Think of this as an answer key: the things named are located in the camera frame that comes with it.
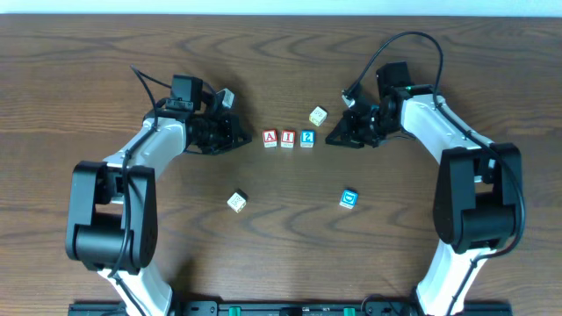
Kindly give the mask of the red letter A block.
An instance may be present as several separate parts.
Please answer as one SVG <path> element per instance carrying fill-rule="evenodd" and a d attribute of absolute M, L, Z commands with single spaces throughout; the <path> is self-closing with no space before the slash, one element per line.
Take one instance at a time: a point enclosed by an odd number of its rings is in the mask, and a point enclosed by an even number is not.
<path fill-rule="evenodd" d="M 277 131 L 275 129 L 263 131 L 263 145 L 266 148 L 277 146 Z"/>

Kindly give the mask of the blue number 2 block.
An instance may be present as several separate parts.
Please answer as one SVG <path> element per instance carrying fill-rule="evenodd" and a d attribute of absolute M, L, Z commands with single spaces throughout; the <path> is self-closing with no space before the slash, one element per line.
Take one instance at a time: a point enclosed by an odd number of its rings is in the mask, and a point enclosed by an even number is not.
<path fill-rule="evenodd" d="M 303 130 L 300 134 L 299 143 L 301 147 L 313 147 L 315 143 L 315 131 Z"/>

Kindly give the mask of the red letter I block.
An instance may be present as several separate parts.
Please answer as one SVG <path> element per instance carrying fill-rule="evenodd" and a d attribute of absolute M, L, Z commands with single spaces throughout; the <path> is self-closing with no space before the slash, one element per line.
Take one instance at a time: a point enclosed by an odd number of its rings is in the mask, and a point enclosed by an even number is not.
<path fill-rule="evenodd" d="M 284 130 L 281 133 L 280 145 L 285 148 L 293 148 L 295 144 L 296 133 L 291 130 Z"/>

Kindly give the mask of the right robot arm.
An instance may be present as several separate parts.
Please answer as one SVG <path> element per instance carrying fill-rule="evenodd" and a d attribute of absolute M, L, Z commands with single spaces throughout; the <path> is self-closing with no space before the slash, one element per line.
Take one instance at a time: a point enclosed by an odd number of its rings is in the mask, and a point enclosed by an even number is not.
<path fill-rule="evenodd" d="M 439 165 L 433 220 L 439 242 L 415 286 L 420 315 L 467 312 L 465 296 L 482 266 L 522 238 L 525 202 L 519 149 L 495 143 L 463 122 L 432 85 L 383 84 L 380 102 L 344 91 L 347 110 L 326 142 L 377 147 L 390 133 L 414 137 Z"/>

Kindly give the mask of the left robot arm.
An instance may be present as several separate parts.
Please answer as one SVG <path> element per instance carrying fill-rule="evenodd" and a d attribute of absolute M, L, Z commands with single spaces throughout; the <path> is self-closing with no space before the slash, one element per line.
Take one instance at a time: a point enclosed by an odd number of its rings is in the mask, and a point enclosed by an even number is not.
<path fill-rule="evenodd" d="M 155 183 L 168 164 L 195 145 L 216 155 L 250 143 L 222 91 L 205 110 L 164 98 L 141 130 L 101 162 L 79 162 L 72 173 L 65 248 L 109 281 L 118 303 L 74 303 L 71 315 L 187 315 L 153 261 L 158 238 Z"/>

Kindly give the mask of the cream block yellow side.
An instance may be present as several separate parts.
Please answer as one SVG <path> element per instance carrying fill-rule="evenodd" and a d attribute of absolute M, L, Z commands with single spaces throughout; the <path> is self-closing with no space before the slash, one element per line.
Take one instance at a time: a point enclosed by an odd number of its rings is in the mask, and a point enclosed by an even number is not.
<path fill-rule="evenodd" d="M 309 115 L 309 121 L 315 126 L 321 126 L 326 120 L 328 112 L 320 106 L 316 106 Z"/>

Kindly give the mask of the cream block green side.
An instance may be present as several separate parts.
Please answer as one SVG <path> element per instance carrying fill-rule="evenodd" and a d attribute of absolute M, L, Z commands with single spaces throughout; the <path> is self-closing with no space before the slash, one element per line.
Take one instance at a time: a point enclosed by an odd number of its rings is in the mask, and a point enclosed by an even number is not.
<path fill-rule="evenodd" d="M 233 107 L 235 94 L 228 88 L 220 90 L 217 97 L 222 108 L 230 110 Z"/>

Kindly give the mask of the cream block near left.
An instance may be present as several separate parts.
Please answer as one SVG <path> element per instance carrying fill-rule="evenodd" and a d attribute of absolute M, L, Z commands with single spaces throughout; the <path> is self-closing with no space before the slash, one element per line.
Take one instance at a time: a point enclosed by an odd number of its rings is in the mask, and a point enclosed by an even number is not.
<path fill-rule="evenodd" d="M 227 205 L 239 213 L 247 204 L 248 196 L 241 190 L 236 191 L 227 201 Z"/>

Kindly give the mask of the blue letter D block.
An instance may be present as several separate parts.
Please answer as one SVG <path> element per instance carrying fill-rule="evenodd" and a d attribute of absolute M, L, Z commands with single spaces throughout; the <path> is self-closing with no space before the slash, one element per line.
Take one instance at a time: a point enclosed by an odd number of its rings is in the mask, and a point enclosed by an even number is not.
<path fill-rule="evenodd" d="M 353 209 L 357 204 L 357 198 L 358 194 L 355 191 L 344 190 L 339 205 L 347 209 Z"/>

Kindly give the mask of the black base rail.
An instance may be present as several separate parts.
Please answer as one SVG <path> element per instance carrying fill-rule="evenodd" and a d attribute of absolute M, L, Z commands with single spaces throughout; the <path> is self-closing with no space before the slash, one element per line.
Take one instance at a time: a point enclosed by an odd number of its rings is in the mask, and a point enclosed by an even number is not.
<path fill-rule="evenodd" d="M 124 303 L 76 303 L 68 306 L 69 316 L 125 315 Z M 168 315 L 180 316 L 390 316 L 422 315 L 414 304 L 382 300 L 358 304 L 246 304 L 189 301 L 170 307 Z M 465 303 L 468 316 L 511 316 L 509 304 Z"/>

